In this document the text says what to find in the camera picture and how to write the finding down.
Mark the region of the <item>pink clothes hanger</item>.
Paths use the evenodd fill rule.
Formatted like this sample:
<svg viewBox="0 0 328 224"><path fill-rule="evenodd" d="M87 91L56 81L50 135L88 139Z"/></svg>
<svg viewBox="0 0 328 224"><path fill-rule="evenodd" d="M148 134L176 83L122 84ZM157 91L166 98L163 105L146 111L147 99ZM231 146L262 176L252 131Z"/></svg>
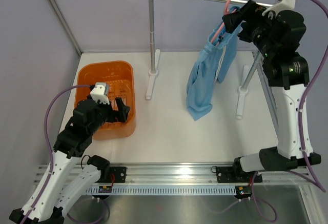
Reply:
<svg viewBox="0 0 328 224"><path fill-rule="evenodd" d="M226 3L225 3L224 12L223 12L224 15L229 14L229 4L230 4L230 2L231 2L231 0L227 0ZM211 39L211 44L212 44L212 45L215 43L215 41L216 41L217 39L219 39L220 32L222 31L223 28L224 28L224 23L222 23L222 24L219 26L218 30L216 31L216 33L215 33L214 36L212 37L212 39Z"/></svg>

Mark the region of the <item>blue shorts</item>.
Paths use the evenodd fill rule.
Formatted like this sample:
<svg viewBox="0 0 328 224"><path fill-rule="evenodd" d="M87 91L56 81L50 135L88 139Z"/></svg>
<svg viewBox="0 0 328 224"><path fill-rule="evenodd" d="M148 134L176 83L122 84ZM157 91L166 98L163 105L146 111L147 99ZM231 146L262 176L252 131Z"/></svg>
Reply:
<svg viewBox="0 0 328 224"><path fill-rule="evenodd" d="M238 26L227 33L220 22L208 36L189 75L186 92L186 107L194 120L207 115L212 110L214 84L222 83L237 53Z"/></svg>

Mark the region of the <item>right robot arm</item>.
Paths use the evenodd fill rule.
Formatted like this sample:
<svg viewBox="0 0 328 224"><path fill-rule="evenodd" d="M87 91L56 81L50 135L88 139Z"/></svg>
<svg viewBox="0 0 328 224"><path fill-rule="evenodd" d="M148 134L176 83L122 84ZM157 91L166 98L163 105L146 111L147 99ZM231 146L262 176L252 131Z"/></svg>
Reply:
<svg viewBox="0 0 328 224"><path fill-rule="evenodd" d="M272 89L278 120L278 145L234 160L232 175L246 180L255 171L288 171L321 163L309 139L306 89L309 66L297 52L306 32L303 16L292 9L267 10L249 0L237 12L223 16L228 33L238 26L241 41L253 43L263 56L263 71Z"/></svg>

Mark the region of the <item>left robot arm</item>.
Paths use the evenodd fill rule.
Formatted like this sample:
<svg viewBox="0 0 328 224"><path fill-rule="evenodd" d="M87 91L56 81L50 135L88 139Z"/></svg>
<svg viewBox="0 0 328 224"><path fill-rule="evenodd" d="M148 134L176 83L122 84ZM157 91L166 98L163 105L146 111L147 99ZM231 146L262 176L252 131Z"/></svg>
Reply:
<svg viewBox="0 0 328 224"><path fill-rule="evenodd" d="M92 156L87 166L68 185L65 182L73 167L92 143L92 136L105 123L124 123L130 107L120 97L115 99L117 110L110 103L85 99L73 110L72 116L59 133L52 160L28 202L11 212L14 223L63 223L69 210L95 182L105 182L110 176L110 163Z"/></svg>

